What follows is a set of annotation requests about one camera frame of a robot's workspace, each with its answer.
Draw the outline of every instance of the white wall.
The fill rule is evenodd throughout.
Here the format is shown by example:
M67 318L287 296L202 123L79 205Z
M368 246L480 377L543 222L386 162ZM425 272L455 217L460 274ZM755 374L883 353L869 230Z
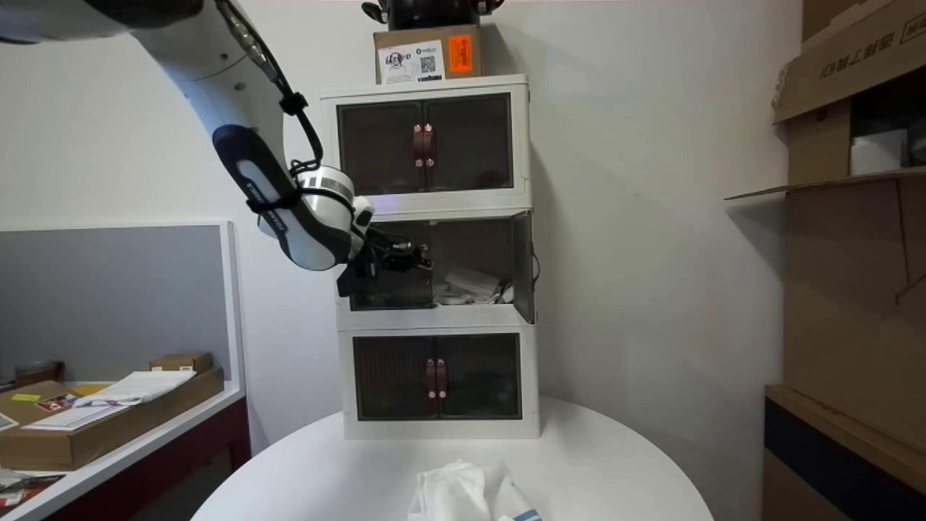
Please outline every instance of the white wall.
M360 0L253 0L306 92L371 85ZM798 0L509 0L533 85L541 383L648 434L720 521L755 519L762 386L778 370L769 128ZM125 39L0 50L0 222L232 217L258 444L339 409L332 290L293 270L182 98Z

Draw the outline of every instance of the white cloth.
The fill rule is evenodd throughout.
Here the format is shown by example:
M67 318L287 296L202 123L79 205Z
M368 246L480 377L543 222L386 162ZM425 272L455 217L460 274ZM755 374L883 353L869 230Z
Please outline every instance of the white cloth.
M407 521L541 521L503 467L448 463L418 479Z

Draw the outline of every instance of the paper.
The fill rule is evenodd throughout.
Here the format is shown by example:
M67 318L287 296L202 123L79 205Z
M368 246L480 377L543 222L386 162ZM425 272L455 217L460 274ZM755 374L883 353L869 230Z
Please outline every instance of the paper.
M24 476L0 470L0 492L17 489L21 483L24 483Z
M0 415L0 431L10 431L10 428L14 428L17 424L12 421L12 416L5 416L5 415Z
M0 509L12 509L17 503L24 503L27 492L14 489L14 492L0 492Z
M112 416L119 412L125 412L125 405L69 409L54 416L28 424L24 428L28 428L28 431L79 431L80 426L99 424L99 421Z
M506 467L452 463L418 476L407 521L541 521Z
M195 377L198 370L135 370L109 389L79 399L76 409L151 403Z

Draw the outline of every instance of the white tabletop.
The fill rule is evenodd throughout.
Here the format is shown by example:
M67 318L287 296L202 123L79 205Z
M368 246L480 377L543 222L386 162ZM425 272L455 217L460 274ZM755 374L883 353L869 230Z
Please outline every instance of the white tabletop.
M261 452L198 521L403 521L418 476L465 461L506 463L543 521L710 521L691 480L636 431L543 399L539 441L344 441L332 415Z

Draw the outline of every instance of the cardboard box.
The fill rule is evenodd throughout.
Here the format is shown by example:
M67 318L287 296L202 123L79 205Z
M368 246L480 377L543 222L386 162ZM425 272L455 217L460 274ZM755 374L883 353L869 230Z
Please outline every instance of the cardboard box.
M480 75L480 27L377 31L377 81L442 81Z
M833 34L840 34L849 27L870 18L878 10L883 10L885 4L894 4L894 0L857 0L857 4L850 4L850 0L818 0L818 4L833 4L831 10L843 5L843 13L831 14L831 20L821 28L815 28L813 34L805 31L805 47L802 50L811 50L811 47L818 47L818 44L831 41Z
M831 105L786 125L786 186L850 179L850 102Z
M785 205L785 383L926 452L926 179Z
M860 5L863 0L805 0L805 41L831 27L836 14Z
M198 374L206 374L214 367L214 356L211 353L170 353L170 356L163 356L157 361L148 364L151 370L159 367L159 370L198 370Z
M894 0L786 65L775 123L926 68L926 0Z
M134 405L115 416L89 424L79 431L0 431L0 467L12 470L79 470L122 444L169 424L170 416L206 403L222 392L222 374L218 367L198 374L176 392L157 397L151 403ZM17 421L21 426L53 416L37 399L54 399L67 393L57 383L40 383L0 393L0 415Z
M763 521L926 519L926 455L769 389Z

